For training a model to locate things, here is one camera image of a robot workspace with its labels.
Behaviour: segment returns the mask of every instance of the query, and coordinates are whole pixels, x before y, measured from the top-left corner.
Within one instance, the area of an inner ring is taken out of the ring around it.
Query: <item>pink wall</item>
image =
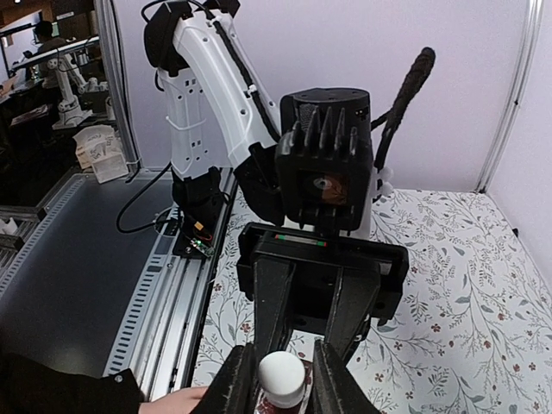
[[[552,7],[545,2],[524,103],[490,193],[552,283]]]

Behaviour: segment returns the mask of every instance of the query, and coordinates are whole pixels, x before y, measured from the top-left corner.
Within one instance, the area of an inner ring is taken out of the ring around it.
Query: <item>white wall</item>
[[[36,24],[40,21],[40,19],[40,11],[37,11],[10,23],[9,25],[3,27],[2,30],[10,30],[11,28],[17,28],[28,23]],[[12,67],[14,62],[21,60],[23,52],[26,50],[36,53],[36,50],[38,49],[38,47],[34,44],[35,35],[33,29],[31,28],[13,34],[12,39],[14,41],[13,45],[4,48],[8,67]]]
[[[491,197],[552,282],[552,5],[545,2],[524,103],[490,187]]]
[[[144,3],[116,0],[141,156],[146,166],[164,166],[170,148],[141,44]],[[505,104],[525,7],[501,0],[241,0],[235,25],[275,100],[315,86],[355,86],[371,91],[374,117],[389,109],[422,47],[433,47],[434,74],[390,154],[394,184],[471,191]]]

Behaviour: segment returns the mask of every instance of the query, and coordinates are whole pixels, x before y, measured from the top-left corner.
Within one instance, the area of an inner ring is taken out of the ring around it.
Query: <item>white robotic arm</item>
[[[55,75],[60,85],[62,100],[58,105],[60,120],[53,129],[68,129],[80,125],[85,119],[92,115],[91,110],[82,110],[78,97],[72,93],[69,78],[76,83],[78,88],[84,88],[87,83],[83,79],[78,68],[71,62],[71,55],[64,54],[50,59],[47,62],[48,69],[55,70]]]
[[[211,12],[212,20],[201,12],[180,19],[173,45],[202,85],[223,130],[230,164],[237,168],[250,157],[249,147],[253,144],[258,142],[269,148],[277,143],[281,135],[279,107],[252,69],[235,34],[232,16],[217,9]],[[237,53],[237,61],[217,33],[217,23]],[[254,96],[260,105],[255,103]]]
[[[435,53],[422,51],[393,108],[373,123],[370,96],[363,90],[301,91],[278,106],[237,38],[238,8],[236,0],[187,0],[162,3],[151,20],[142,11],[147,57],[169,107],[173,198],[193,221],[207,228],[216,223],[219,203],[211,201],[220,198],[220,172],[208,154],[223,143],[202,138],[198,96],[189,93],[199,88],[221,126],[246,202],[260,218],[281,226],[287,216],[324,234],[361,229],[366,238],[372,200],[392,190],[387,151],[408,104],[429,77]],[[384,123],[374,154],[371,130]]]

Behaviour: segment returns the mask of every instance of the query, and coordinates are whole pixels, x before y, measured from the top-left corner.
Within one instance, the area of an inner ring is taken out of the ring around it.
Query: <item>floral pattern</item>
[[[253,305],[235,273],[237,236],[259,221],[238,196],[200,344],[195,385],[254,338]],[[373,209],[372,239],[406,246],[398,312],[374,323],[348,368],[381,412],[552,413],[552,297],[492,200],[395,191]],[[315,336],[289,349],[309,360]]]

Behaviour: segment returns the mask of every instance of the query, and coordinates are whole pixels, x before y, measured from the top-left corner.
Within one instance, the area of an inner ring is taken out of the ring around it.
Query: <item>metal rail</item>
[[[224,169],[222,191],[233,199],[236,188],[231,170]],[[172,255],[176,237],[158,237],[130,299],[104,375],[131,368],[147,400],[188,386],[231,210],[232,204],[223,207],[212,258],[179,258]],[[172,214],[178,214],[176,208]]]

